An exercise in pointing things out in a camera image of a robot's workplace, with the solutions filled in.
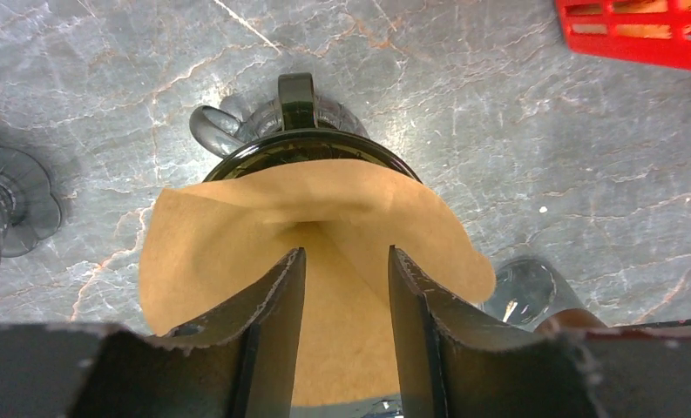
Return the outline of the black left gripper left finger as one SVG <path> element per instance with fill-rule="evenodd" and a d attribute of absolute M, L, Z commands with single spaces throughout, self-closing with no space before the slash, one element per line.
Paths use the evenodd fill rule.
<path fill-rule="evenodd" d="M 287 417 L 306 253 L 163 336 L 0 324 L 0 417 Z"/>

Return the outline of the dark green glass dripper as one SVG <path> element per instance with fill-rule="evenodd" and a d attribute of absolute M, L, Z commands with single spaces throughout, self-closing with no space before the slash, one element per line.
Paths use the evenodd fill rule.
<path fill-rule="evenodd" d="M 237 179 L 278 165 L 313 160 L 358 159 L 387 167 L 411 179 L 415 172 L 394 152 L 369 137 L 320 128 L 315 116 L 315 84 L 307 72 L 280 75 L 277 96 L 283 127 L 255 140 L 221 161 L 206 179 Z"/>

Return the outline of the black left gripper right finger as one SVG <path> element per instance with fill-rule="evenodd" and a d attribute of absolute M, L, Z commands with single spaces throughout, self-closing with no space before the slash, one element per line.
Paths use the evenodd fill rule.
<path fill-rule="evenodd" d="M 691 417 L 691 320 L 527 332 L 389 251 L 406 417 Z"/>

